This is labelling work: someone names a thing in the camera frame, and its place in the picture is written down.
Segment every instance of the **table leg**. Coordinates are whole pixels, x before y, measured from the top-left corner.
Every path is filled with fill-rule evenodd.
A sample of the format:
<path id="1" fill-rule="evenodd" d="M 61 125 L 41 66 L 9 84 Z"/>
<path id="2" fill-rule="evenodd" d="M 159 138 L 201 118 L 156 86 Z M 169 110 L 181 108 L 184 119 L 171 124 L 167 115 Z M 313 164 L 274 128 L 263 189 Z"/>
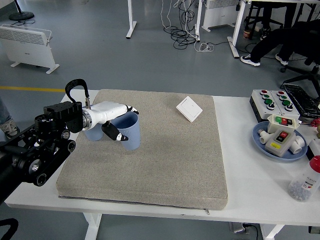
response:
<path id="1" fill-rule="evenodd" d="M 245 7 L 246 7 L 246 3 L 244 1 L 240 1 L 240 10 L 239 10 L 238 16 L 236 18 L 233 37 L 230 37 L 230 36 L 227 37 L 232 54 L 233 54 L 233 57 L 235 59 L 239 58 L 239 54 L 236 49 L 236 44 L 237 44 L 237 39 L 238 39 L 238 35 L 239 35 L 239 30 L 240 30 L 242 18 L 244 16 L 244 12 L 245 12 Z"/>
<path id="2" fill-rule="evenodd" d="M 132 0 L 128 0 L 128 11 L 129 11 L 129 32 L 126 35 L 127 39 L 131 38 L 132 33 L 134 32 L 134 29 L 136 27 L 137 21 L 133 21 L 132 17 Z"/>
<path id="3" fill-rule="evenodd" d="M 86 231 L 85 240 L 96 240 L 101 221 L 101 213 L 83 213 L 86 221 L 89 223 L 88 230 Z"/>
<path id="4" fill-rule="evenodd" d="M 282 224 L 260 224 L 263 240 L 275 240 L 275 235 L 284 227 Z"/>
<path id="5" fill-rule="evenodd" d="M 196 39 L 197 42 L 200 41 L 200 21 L 201 21 L 201 12 L 202 12 L 202 0 L 199 0 L 199 6 L 198 6 L 198 15 L 196 18 L 196 24 L 195 24 L 195 35 L 198 36 Z"/>

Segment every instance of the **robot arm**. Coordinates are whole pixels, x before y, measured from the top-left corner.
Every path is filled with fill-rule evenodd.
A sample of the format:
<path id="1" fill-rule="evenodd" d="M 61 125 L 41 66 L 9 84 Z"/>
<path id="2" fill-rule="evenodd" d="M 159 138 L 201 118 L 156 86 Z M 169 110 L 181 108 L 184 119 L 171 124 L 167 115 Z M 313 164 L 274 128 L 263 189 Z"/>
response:
<path id="1" fill-rule="evenodd" d="M 70 90 L 82 85 L 85 89 L 86 107 L 70 96 Z M 138 111 L 128 105 L 104 101 L 90 106 L 87 84 L 76 79 L 67 84 L 66 101 L 43 108 L 44 114 L 34 119 L 34 124 L 6 142 L 0 142 L 0 204 L 22 183 L 44 185 L 76 147 L 70 132 L 90 130 L 102 124 L 102 130 L 111 139 L 126 141 L 128 137 L 110 123 L 126 112 Z"/>

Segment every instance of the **electric heater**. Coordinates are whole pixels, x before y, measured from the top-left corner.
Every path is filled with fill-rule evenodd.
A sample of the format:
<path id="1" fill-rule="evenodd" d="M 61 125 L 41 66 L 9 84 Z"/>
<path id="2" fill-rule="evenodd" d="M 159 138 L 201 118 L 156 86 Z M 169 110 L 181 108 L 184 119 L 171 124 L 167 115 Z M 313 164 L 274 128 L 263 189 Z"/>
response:
<path id="1" fill-rule="evenodd" d="M 10 61 L 11 67 L 20 63 L 49 68 L 47 74 L 59 67 L 55 63 L 49 46 L 51 31 L 3 24 L 0 26 L 0 42 Z M 50 32 L 47 38 L 43 31 Z"/>
<path id="2" fill-rule="evenodd" d="M 202 28 L 210 32 L 211 27 L 235 23 L 239 0 L 208 0 Z"/>

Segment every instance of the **white pipe fitting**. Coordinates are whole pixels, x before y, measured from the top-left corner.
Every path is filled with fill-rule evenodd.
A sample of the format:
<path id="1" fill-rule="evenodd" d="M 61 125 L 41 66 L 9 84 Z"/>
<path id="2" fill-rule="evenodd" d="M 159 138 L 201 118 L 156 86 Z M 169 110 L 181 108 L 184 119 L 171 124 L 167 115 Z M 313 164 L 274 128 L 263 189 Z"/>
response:
<path id="1" fill-rule="evenodd" d="M 272 136 L 274 135 L 274 133 L 267 133 L 265 130 L 263 130 L 263 129 L 260 129 L 259 131 L 258 131 L 258 133 L 259 133 L 259 135 L 260 135 L 260 138 L 259 138 L 259 140 L 260 140 L 260 143 L 261 144 L 266 144 L 268 141 L 269 141 L 269 139 L 271 139 L 272 138 Z"/>
<path id="2" fill-rule="evenodd" d="M 302 148 L 305 146 L 305 141 L 301 136 L 296 136 L 295 140 L 291 144 L 289 150 L 293 154 L 298 154 L 302 150 Z"/>

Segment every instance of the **red bottle cap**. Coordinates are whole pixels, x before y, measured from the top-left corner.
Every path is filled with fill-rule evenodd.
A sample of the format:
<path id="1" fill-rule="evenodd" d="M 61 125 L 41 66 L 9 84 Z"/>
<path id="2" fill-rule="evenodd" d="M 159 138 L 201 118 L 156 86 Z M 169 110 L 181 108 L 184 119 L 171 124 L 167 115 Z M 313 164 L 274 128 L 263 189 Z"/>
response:
<path id="1" fill-rule="evenodd" d="M 310 167 L 315 170 L 317 173 L 320 173 L 320 155 L 314 156 L 310 162 Z"/>

